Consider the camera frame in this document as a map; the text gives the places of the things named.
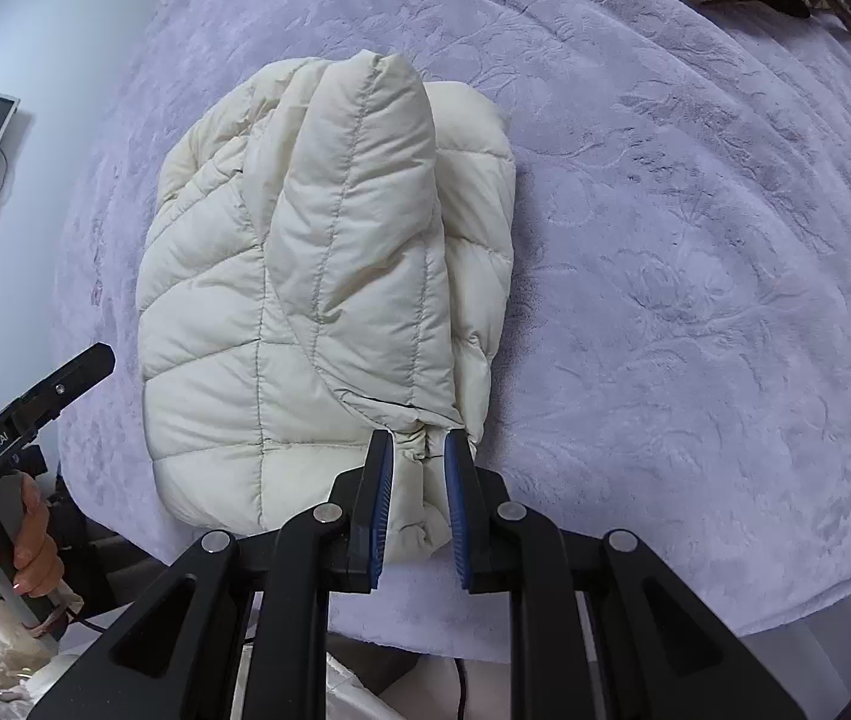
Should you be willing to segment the left hand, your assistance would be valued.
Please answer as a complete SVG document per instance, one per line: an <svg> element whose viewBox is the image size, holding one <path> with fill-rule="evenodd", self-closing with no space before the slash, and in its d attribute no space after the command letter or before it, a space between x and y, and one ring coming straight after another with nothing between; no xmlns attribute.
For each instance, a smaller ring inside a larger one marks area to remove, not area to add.
<svg viewBox="0 0 851 720"><path fill-rule="evenodd" d="M64 564L55 540L48 535L50 512L38 484L28 475L20 475L19 481L23 518L14 548L16 577L12 578L12 590L16 595L41 598L59 587Z"/></svg>

